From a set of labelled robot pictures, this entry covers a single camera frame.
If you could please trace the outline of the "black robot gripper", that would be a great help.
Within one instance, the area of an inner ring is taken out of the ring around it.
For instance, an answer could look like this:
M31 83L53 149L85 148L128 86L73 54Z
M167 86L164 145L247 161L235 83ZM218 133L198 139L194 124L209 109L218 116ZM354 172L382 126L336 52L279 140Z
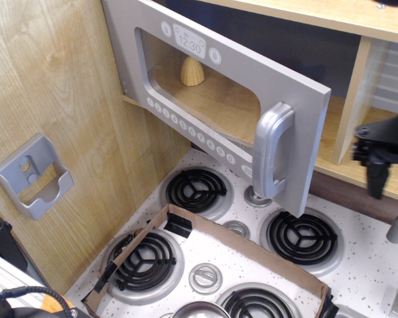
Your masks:
M381 199L389 165L398 164L398 115L358 126L354 135L358 141L353 146L352 159L367 166L367 192Z

